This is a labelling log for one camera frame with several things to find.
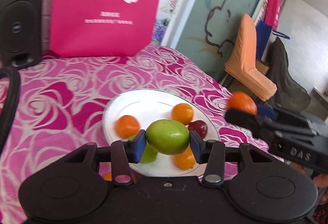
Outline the dark grey covered chair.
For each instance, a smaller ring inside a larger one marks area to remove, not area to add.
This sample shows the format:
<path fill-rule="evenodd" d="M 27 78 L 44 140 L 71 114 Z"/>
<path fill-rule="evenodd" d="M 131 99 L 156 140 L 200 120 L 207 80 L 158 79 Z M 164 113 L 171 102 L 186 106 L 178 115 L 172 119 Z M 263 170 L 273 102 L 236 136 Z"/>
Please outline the dark grey covered chair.
<path fill-rule="evenodd" d="M 303 111 L 310 105 L 311 97 L 308 92 L 297 83 L 288 70 L 288 55 L 280 38 L 269 46 L 266 59 L 269 70 L 266 77 L 277 87 L 277 91 L 267 103 L 272 107 L 283 107 L 294 111 Z"/>

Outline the small red apple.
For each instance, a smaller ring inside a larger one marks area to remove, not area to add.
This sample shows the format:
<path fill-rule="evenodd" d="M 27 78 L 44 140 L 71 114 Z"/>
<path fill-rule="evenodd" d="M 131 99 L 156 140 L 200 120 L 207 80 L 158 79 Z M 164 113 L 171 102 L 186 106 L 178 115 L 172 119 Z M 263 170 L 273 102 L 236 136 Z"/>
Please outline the small red apple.
<path fill-rule="evenodd" d="M 106 173 L 105 175 L 103 175 L 103 178 L 106 181 L 112 181 L 112 173 L 111 172 Z"/>

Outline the orange covered chair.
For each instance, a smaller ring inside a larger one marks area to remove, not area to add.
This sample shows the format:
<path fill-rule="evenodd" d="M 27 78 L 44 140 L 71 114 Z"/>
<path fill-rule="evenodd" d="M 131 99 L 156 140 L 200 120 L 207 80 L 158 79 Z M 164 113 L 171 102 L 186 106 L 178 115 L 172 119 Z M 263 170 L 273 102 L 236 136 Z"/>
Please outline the orange covered chair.
<path fill-rule="evenodd" d="M 276 85 L 256 68 L 256 28 L 248 14 L 243 14 L 241 18 L 225 71 L 264 102 L 277 91 Z"/>

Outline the pink tote bag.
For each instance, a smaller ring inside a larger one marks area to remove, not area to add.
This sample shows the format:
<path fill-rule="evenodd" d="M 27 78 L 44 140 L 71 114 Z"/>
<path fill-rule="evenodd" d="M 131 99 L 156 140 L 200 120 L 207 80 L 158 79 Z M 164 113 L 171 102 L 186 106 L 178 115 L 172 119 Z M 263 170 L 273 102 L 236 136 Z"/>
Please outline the pink tote bag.
<path fill-rule="evenodd" d="M 62 57 L 134 56 L 150 44 L 159 0 L 52 0 L 49 47 Z"/>

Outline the pink rose tablecloth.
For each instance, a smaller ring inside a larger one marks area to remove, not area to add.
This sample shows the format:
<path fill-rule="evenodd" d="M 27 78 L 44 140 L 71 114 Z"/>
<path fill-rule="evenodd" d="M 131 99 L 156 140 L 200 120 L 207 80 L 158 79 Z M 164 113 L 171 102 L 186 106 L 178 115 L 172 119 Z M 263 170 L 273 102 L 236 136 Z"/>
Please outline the pink rose tablecloth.
<path fill-rule="evenodd" d="M 102 114 L 115 96 L 156 89 L 199 107 L 230 147 L 267 145 L 224 121 L 229 91 L 180 52 L 147 46 L 132 57 L 62 58 L 45 52 L 40 64 L 20 71 L 21 91 L 11 133 L 1 154 L 1 222 L 25 220 L 18 189 L 31 174 L 87 142 L 106 146 Z"/>

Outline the green apple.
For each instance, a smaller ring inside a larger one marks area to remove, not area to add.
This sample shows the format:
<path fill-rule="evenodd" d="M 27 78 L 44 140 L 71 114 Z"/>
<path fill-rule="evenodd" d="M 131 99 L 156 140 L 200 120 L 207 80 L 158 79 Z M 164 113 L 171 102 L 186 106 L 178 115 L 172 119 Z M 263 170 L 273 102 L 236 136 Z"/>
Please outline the green apple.
<path fill-rule="evenodd" d="M 135 136 L 128 137 L 130 141 L 127 154 L 128 161 L 144 164 L 155 162 L 158 151 L 147 142 L 146 136 L 142 135 L 137 141 L 134 138 Z"/>
<path fill-rule="evenodd" d="M 159 153 L 178 155 L 188 147 L 190 133 L 182 123 L 162 119 L 150 124 L 146 130 L 146 139 Z"/>

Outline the black speaker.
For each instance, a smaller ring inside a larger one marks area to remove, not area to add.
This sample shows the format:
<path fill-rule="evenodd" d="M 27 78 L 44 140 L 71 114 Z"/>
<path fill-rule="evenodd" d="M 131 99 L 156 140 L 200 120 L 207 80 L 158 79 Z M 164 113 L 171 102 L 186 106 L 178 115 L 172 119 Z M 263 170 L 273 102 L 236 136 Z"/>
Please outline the black speaker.
<path fill-rule="evenodd" d="M 41 61 L 42 0 L 1 0 L 1 61 L 24 69 Z"/>

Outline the blue bag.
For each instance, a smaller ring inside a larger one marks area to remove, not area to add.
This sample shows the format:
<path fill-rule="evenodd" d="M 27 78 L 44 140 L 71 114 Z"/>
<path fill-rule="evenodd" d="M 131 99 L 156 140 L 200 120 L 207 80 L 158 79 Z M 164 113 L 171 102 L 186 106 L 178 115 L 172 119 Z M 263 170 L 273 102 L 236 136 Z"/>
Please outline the blue bag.
<path fill-rule="evenodd" d="M 288 35 L 274 30 L 272 26 L 269 26 L 265 24 L 264 21 L 260 20 L 256 25 L 256 59 L 261 60 L 269 41 L 269 37 L 272 34 L 290 40 Z"/>

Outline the dark red plum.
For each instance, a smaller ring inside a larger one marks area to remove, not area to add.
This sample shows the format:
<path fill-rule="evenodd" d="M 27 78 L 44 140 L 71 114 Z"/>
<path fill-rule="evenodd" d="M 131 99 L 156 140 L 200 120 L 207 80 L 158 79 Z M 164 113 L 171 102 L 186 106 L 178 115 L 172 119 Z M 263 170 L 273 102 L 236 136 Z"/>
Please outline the dark red plum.
<path fill-rule="evenodd" d="M 189 124 L 188 130 L 197 132 L 198 135 L 204 139 L 208 133 L 208 126 L 204 121 L 197 120 Z"/>

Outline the white plate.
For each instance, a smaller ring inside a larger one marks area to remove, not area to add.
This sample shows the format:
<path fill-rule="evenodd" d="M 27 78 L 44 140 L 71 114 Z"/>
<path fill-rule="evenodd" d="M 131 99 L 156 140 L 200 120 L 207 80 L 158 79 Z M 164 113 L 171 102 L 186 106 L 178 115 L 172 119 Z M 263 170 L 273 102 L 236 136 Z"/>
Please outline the white plate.
<path fill-rule="evenodd" d="M 115 122 L 124 115 L 137 119 L 140 128 L 146 129 L 151 123 L 161 119 L 170 119 L 171 110 L 179 103 L 189 104 L 194 111 L 193 120 L 202 120 L 207 124 L 208 133 L 205 140 L 218 140 L 218 132 L 209 117 L 196 105 L 186 99 L 168 92 L 151 89 L 140 89 L 124 92 L 114 97 L 105 107 L 102 116 L 102 127 L 108 144 L 121 138 L 115 132 Z M 188 170 L 175 166 L 171 156 L 158 154 L 154 162 L 130 164 L 132 170 L 144 176 L 154 177 L 202 177 L 205 164 L 196 164 Z"/>

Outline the large orange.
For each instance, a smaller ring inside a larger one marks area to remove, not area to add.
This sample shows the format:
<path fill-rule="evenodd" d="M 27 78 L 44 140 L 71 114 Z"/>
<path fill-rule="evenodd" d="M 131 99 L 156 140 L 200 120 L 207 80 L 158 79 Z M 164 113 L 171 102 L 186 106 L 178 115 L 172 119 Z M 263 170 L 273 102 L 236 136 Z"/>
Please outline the large orange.
<path fill-rule="evenodd" d="M 236 109 L 253 115 L 257 114 L 257 105 L 248 94 L 237 91 L 227 100 L 226 110 Z"/>

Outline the small pink hanging bag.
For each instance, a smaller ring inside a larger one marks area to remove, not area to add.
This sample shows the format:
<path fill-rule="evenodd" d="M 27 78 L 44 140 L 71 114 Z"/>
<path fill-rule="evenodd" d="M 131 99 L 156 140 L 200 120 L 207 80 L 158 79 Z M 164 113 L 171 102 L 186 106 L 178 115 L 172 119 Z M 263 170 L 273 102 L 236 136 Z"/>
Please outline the small pink hanging bag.
<path fill-rule="evenodd" d="M 282 0 L 268 0 L 264 23 L 277 29 Z"/>

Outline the orange fruit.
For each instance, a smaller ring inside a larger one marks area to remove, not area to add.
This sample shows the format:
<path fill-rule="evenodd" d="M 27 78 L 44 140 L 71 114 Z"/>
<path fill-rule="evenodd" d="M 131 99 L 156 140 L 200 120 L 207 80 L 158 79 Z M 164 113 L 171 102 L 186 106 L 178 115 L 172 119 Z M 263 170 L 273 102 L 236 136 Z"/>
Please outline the orange fruit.
<path fill-rule="evenodd" d="M 186 148 L 183 153 L 175 155 L 173 162 L 181 170 L 188 170 L 196 165 L 196 160 L 190 147 Z"/>
<path fill-rule="evenodd" d="M 191 105 L 187 103 L 179 103 L 171 110 L 171 118 L 182 124 L 189 125 L 194 118 L 194 110 Z"/>
<path fill-rule="evenodd" d="M 139 130 L 140 124 L 133 116 L 124 115 L 115 122 L 115 132 L 122 139 L 137 135 Z"/>

